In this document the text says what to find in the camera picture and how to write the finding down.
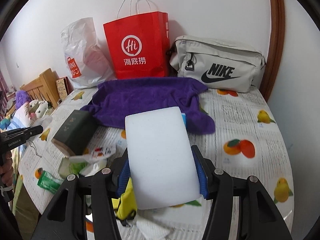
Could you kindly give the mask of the person's left hand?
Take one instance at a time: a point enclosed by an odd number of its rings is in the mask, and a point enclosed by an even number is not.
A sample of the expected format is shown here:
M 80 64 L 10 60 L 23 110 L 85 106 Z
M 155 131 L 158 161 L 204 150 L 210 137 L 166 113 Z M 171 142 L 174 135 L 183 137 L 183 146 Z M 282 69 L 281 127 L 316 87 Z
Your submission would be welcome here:
M 12 153 L 9 151 L 5 155 L 5 162 L 0 168 L 2 183 L 11 186 L 13 182 L 14 169 L 12 166 Z

